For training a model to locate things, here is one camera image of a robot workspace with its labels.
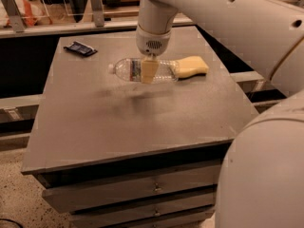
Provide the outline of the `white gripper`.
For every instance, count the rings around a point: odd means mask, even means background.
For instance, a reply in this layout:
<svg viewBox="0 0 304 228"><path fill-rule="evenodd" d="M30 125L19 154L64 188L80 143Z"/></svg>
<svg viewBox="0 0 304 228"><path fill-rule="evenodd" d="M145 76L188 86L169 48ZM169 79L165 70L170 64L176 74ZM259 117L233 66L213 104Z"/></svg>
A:
<svg viewBox="0 0 304 228"><path fill-rule="evenodd" d="M141 54L148 55L144 57L144 61L142 61L141 64L141 82L143 84L151 84L153 82L159 68L159 62L156 61L156 56L160 56L166 51L170 36L171 32L153 34L146 32L140 26L137 26L137 48Z"/></svg>

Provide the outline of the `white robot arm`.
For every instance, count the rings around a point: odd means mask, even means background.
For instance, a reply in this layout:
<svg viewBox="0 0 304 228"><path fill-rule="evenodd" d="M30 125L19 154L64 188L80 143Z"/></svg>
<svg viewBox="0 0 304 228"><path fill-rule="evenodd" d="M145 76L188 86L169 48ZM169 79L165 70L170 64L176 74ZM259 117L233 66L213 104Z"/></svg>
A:
<svg viewBox="0 0 304 228"><path fill-rule="evenodd" d="M279 90L235 137L219 174L216 228L304 228L303 8L282 0L142 0L138 46L166 38L176 11L250 65L241 87Z"/></svg>

